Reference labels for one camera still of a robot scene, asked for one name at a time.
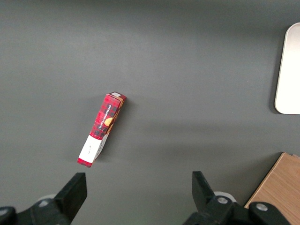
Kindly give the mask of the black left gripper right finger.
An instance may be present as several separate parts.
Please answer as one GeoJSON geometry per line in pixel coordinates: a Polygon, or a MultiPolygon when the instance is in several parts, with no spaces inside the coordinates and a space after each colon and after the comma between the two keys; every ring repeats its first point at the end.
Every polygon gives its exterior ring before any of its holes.
{"type": "Polygon", "coordinates": [[[203,173],[192,172],[192,196],[197,212],[186,225],[227,225],[233,215],[234,203],[223,195],[215,195],[203,173]]]}

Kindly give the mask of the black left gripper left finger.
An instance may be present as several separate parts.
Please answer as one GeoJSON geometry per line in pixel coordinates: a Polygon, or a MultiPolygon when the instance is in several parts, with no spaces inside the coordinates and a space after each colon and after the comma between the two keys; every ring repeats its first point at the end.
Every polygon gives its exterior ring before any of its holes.
{"type": "Polygon", "coordinates": [[[54,196],[21,212],[22,225],[70,225],[87,197],[86,174],[76,173],[54,196]]]}

